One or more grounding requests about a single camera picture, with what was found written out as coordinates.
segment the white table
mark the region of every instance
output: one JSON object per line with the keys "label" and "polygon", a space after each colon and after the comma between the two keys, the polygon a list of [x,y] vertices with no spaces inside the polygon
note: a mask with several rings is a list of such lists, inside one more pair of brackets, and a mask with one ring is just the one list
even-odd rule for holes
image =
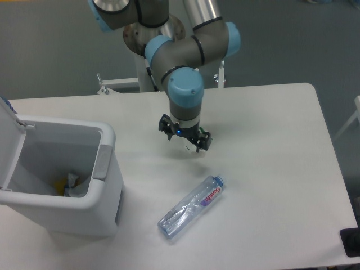
{"label": "white table", "polygon": [[[158,121],[165,93],[14,100],[21,114],[103,120],[116,131],[126,185],[119,232],[47,232],[0,206],[2,269],[291,269],[359,263],[339,231],[356,227],[314,88],[208,89],[201,125],[214,141],[187,152]],[[221,199],[175,243],[156,223],[206,176],[228,177]]]}

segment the plastic water bottle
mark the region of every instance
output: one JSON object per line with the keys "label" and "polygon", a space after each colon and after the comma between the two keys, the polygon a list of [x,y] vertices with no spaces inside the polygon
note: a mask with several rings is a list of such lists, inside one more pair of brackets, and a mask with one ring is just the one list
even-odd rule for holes
{"label": "plastic water bottle", "polygon": [[157,223],[161,232],[172,239],[221,194],[223,185],[222,176],[205,179]]}

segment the trash bin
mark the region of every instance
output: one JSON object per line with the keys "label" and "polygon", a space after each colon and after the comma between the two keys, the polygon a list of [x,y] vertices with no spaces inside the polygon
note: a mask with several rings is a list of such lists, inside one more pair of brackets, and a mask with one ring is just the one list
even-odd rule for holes
{"label": "trash bin", "polygon": [[[0,100],[0,204],[51,231],[110,236],[124,188],[115,133],[106,123],[15,115]],[[54,184],[73,172],[91,177],[83,197]]]}

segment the black object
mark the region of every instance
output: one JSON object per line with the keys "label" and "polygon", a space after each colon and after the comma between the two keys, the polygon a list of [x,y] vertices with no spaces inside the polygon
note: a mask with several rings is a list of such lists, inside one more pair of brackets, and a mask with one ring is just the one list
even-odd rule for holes
{"label": "black object", "polygon": [[342,229],[340,236],[348,257],[360,257],[360,228]]}
{"label": "black object", "polygon": [[191,128],[180,128],[179,123],[174,124],[166,114],[159,121],[159,131],[163,131],[168,135],[169,141],[173,135],[186,138],[196,146],[197,153],[199,153],[200,149],[207,151],[212,143],[210,132],[199,130],[199,122]]}

